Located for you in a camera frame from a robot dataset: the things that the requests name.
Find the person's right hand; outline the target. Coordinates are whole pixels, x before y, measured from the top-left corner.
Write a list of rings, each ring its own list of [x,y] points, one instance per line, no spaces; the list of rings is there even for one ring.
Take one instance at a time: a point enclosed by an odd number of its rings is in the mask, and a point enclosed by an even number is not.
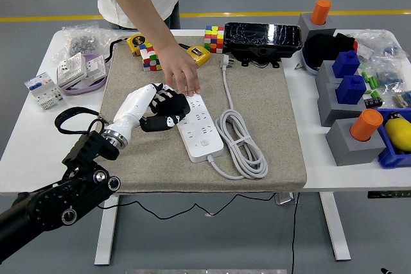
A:
[[[176,92],[193,96],[200,94],[198,65],[176,42],[156,47],[165,82]]]

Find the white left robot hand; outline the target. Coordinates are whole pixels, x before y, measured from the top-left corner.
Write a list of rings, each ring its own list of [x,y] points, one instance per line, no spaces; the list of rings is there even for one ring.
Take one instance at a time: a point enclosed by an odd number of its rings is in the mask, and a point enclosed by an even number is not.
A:
[[[131,140],[133,128],[161,132],[173,128],[190,113],[183,94],[163,83],[151,83],[131,92],[119,108],[112,124],[103,132],[124,146]]]

